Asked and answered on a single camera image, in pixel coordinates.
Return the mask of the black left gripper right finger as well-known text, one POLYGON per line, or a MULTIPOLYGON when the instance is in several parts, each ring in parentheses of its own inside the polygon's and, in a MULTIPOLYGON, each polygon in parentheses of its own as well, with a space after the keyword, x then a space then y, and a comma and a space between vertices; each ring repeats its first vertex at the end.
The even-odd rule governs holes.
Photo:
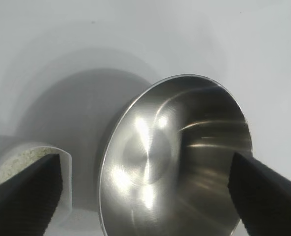
POLYGON ((262 162, 233 155, 228 189, 251 236, 291 236, 291 181, 262 162))

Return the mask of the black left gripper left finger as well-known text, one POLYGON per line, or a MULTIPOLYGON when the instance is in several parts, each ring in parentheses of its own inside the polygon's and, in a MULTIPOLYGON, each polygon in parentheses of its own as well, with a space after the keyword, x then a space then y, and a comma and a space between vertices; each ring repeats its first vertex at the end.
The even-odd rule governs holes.
POLYGON ((58 154, 47 154, 0 184, 0 236, 42 236, 63 190, 58 154))

